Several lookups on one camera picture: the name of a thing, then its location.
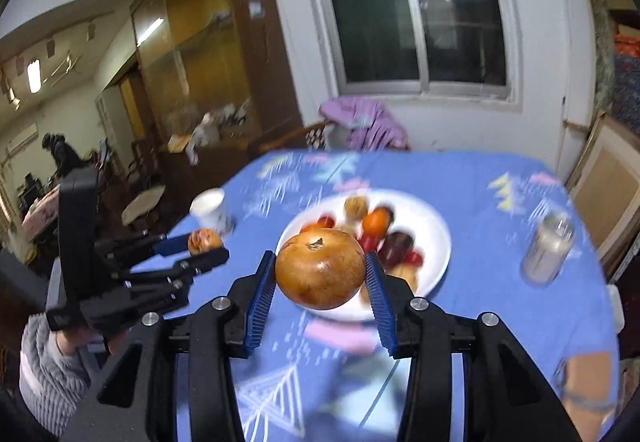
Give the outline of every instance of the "air conditioner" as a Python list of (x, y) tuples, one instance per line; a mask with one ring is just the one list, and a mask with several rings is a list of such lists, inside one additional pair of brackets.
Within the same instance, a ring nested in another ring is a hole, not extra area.
[(9, 156), (20, 151), (28, 143), (38, 137), (38, 127), (35, 124), (29, 126), (26, 130), (23, 130), (14, 138), (12, 138), (6, 145), (6, 151)]

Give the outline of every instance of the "blue tablecloth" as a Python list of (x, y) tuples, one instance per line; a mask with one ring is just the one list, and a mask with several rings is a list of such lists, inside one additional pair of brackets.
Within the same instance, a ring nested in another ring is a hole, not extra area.
[[(262, 254), (300, 211), (356, 188), (414, 194), (446, 220), (452, 240), (449, 268), (428, 296), (446, 312), (475, 318), (487, 310), (505, 321), (558, 390), (562, 362), (608, 350), (618, 390), (618, 347), (604, 279), (588, 234), (562, 185), (538, 161), (478, 152), (277, 152), (243, 169), (225, 185), (236, 230), (225, 238), (226, 266), (196, 278), (192, 313), (251, 274)], [(548, 287), (529, 286), (520, 262), (547, 210), (571, 213), (575, 245)], [(173, 234), (198, 227), (187, 216)], [(156, 257), (140, 268), (167, 266)], [(233, 361), (238, 406), (248, 442), (395, 440), (404, 406), (409, 361), (394, 361), (376, 343), (370, 324), (319, 320), (276, 291), (262, 345)], [(178, 437), (190, 440), (188, 360), (178, 360)], [(462, 440), (463, 377), (454, 356), (451, 440)]]

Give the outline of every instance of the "dark window glass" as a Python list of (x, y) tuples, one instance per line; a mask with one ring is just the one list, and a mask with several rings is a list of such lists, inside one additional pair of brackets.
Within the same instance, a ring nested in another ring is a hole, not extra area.
[(418, 80), (407, 0), (332, 0), (348, 83)]
[(419, 0), (431, 81), (506, 84), (498, 0)]

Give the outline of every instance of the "person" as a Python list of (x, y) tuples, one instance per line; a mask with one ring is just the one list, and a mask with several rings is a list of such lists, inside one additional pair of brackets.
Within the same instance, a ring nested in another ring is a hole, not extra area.
[[(113, 353), (127, 330), (111, 338)], [(86, 345), (96, 337), (87, 326), (58, 332), (49, 329), (45, 314), (29, 317), (20, 348), (20, 395), (27, 409), (51, 434), (60, 437), (76, 406), (86, 395), (99, 368)]]
[(42, 148), (49, 150), (53, 160), (56, 161), (57, 178), (63, 178), (72, 170), (83, 166), (76, 150), (65, 142), (64, 135), (45, 133), (42, 138)]

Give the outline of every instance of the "purple cloth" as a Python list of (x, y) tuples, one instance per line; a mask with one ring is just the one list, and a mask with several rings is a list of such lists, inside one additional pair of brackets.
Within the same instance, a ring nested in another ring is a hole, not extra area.
[(361, 96), (341, 96), (321, 104), (320, 113), (351, 130), (347, 138), (348, 149), (373, 151), (389, 146), (408, 147), (405, 129), (381, 102)]

